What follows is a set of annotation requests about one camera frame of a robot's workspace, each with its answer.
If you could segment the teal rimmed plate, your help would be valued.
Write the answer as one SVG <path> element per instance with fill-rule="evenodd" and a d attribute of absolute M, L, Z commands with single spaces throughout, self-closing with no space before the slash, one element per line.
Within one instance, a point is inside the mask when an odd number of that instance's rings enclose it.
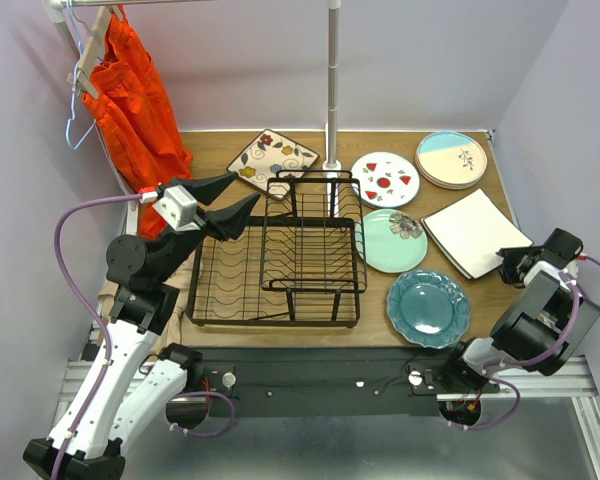
<path fill-rule="evenodd" d="M 416 269 L 401 274 L 389 288 L 386 313 L 394 330 L 408 342 L 443 349 L 468 331 L 469 300 L 448 276 Z"/>

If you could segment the watermelon round plate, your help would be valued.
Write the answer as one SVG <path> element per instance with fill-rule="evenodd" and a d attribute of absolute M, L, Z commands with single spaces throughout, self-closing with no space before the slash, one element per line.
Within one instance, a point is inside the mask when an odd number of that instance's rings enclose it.
<path fill-rule="evenodd" d="M 406 158 L 385 151 L 365 154 L 350 168 L 358 181 L 355 191 L 366 205 L 399 209 L 418 195 L 421 186 L 416 167 Z"/>

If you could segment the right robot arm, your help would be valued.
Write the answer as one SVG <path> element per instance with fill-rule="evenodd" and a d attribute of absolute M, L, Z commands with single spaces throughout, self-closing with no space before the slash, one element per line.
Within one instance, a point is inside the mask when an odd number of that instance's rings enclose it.
<path fill-rule="evenodd" d="M 498 273 L 522 290 L 486 338 L 461 342 L 440 367 L 445 388 L 477 391 L 511 368 L 556 373 L 600 318 L 569 271 L 582 257 L 583 241 L 556 228 L 540 245 L 502 248 Z"/>

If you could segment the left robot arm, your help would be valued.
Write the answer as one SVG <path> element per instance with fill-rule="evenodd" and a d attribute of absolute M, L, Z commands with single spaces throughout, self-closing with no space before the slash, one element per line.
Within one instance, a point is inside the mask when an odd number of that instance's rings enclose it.
<path fill-rule="evenodd" d="M 106 277 L 117 289 L 108 321 L 87 302 L 61 247 L 54 247 L 62 275 L 98 323 L 103 342 L 62 418 L 24 450 L 24 462 L 39 478 L 118 479 L 132 445 L 169 401 L 216 395 L 201 385 L 201 354 L 178 343 L 158 353 L 138 387 L 130 384 L 174 312 L 180 291 L 168 279 L 206 239 L 236 240 L 245 230 L 259 194 L 221 210 L 207 208 L 237 177 L 228 172 L 197 180 L 174 178 L 135 194 L 87 201 L 62 215 L 67 220 L 87 208 L 137 202 L 153 208 L 167 225 L 154 240 L 125 234 L 109 244 Z"/>

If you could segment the mint green flower plate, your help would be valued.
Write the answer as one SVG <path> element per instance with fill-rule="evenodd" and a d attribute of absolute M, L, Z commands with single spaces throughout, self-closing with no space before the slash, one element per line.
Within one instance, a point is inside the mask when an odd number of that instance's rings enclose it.
<path fill-rule="evenodd" d="M 390 274 L 416 268 L 428 251 L 427 235 L 420 222 L 394 209 L 365 215 L 355 224 L 354 244 L 369 267 Z"/>

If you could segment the blue and cream round plate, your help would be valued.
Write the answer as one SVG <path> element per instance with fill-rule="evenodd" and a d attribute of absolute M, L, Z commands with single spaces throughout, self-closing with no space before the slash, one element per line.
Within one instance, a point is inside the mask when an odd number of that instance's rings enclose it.
<path fill-rule="evenodd" d="M 449 183 L 445 183 L 445 182 L 441 182 L 439 180 L 434 179 L 432 176 L 430 176 L 428 173 L 426 173 L 424 170 L 419 169 L 419 173 L 430 183 L 432 183 L 433 185 L 443 188 L 443 189 L 447 189 L 447 190 L 464 190 L 464 189 L 468 189 L 470 187 L 475 186 L 477 183 L 479 183 L 479 181 L 481 180 L 480 178 L 476 181 L 473 182 L 469 182 L 466 184 L 449 184 Z"/>

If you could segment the large white square plate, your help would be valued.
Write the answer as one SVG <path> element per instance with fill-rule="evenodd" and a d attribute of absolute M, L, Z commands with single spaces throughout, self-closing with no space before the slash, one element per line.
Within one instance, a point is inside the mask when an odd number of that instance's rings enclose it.
<path fill-rule="evenodd" d="M 443 246 L 475 279 L 501 264 L 499 249 L 533 243 L 482 189 L 423 218 Z"/>

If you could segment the grey square plate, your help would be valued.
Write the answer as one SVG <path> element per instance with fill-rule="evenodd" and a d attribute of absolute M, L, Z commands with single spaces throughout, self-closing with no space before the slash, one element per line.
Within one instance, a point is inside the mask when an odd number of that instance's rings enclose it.
<path fill-rule="evenodd" d="M 438 249 L 442 252 L 442 254 L 446 257 L 446 259 L 456 268 L 456 270 L 458 270 L 466 279 L 469 280 L 474 280 L 475 277 L 473 277 L 463 266 L 460 265 L 460 263 L 451 255 L 451 253 L 443 246 L 443 243 L 441 240 L 438 239 L 438 237 L 436 236 L 436 234 L 433 233 L 433 230 L 431 229 L 431 227 L 429 227 L 426 224 L 426 218 L 422 218 L 420 219 L 420 223 L 422 225 L 422 228 L 424 229 L 424 231 L 427 233 L 427 235 L 434 241 L 435 245 L 438 247 Z"/>

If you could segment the flower square plate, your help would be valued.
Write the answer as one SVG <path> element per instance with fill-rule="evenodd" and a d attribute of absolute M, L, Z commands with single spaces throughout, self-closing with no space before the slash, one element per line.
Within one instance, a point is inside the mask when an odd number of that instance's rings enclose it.
<path fill-rule="evenodd" d="M 260 132 L 227 166 L 238 179 L 276 200 L 290 191 L 283 179 L 301 178 L 320 155 L 305 145 L 270 129 Z"/>

